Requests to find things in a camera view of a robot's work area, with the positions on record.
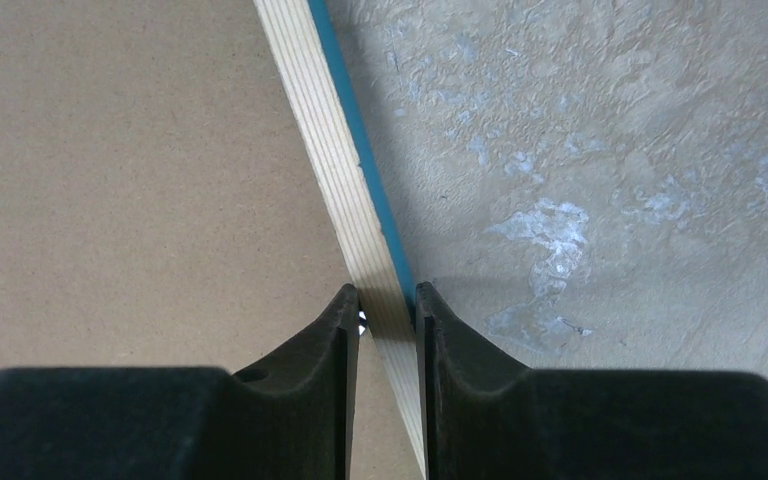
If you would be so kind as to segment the brown cardboard backing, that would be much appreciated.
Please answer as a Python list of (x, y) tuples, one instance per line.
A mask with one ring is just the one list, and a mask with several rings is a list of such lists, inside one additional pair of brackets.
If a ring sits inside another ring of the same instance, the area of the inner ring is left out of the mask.
[(264, 17), (0, 1), (0, 370), (247, 367), (350, 282)]

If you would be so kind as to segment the blue wooden picture frame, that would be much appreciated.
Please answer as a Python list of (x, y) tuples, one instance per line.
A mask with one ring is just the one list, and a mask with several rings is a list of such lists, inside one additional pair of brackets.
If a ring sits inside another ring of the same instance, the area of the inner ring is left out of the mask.
[(258, 1), (255, 7), (424, 472), (413, 277), (327, 5)]

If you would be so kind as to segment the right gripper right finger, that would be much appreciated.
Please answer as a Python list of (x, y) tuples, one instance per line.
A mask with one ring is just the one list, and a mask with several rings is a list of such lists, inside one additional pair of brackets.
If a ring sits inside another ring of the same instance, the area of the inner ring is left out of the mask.
[(768, 380), (533, 369), (416, 290), (431, 479), (768, 479)]

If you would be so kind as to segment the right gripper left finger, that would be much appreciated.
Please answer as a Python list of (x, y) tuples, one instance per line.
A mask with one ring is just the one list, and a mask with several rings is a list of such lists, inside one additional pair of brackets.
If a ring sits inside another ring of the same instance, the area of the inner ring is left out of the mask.
[(0, 370), (0, 479), (345, 479), (359, 295), (249, 366)]

